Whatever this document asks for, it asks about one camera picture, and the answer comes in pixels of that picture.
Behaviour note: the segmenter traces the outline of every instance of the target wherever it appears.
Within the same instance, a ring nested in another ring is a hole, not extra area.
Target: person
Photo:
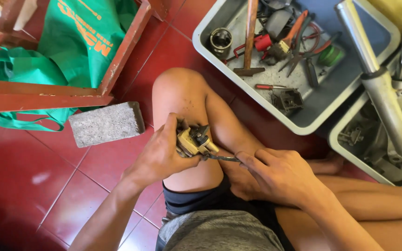
[[[335,174],[343,159],[305,161],[265,148],[197,72],[173,68],[153,86],[155,133],[69,250],[117,250],[143,189],[163,180],[157,250],[402,250],[402,187]],[[176,125],[210,125],[218,155],[176,151]]]

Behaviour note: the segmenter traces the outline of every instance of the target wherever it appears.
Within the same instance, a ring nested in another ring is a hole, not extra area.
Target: red handle
[[[255,88],[261,90],[272,90],[274,89],[274,86],[268,84],[256,84]]]

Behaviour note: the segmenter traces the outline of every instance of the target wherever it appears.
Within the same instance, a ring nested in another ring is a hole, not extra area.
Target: screwdriver
[[[255,85],[256,89],[260,89],[260,90],[272,90],[272,89],[292,89],[290,87],[287,86],[283,86],[283,85],[269,85],[269,84],[256,84]]]

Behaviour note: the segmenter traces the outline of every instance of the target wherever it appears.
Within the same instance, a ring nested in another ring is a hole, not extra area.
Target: hand
[[[260,185],[267,200],[301,209],[331,191],[313,174],[310,165],[296,151],[257,150],[235,155]]]
[[[188,128],[188,123],[183,117],[170,113],[165,124],[155,131],[135,163],[124,171],[122,177],[129,176],[145,188],[172,174],[196,167],[201,161],[201,156],[183,158],[176,152],[178,122],[184,129]]]

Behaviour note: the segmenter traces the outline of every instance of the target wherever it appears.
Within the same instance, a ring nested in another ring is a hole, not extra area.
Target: yellow object
[[[398,27],[402,36],[402,0],[368,1]]]

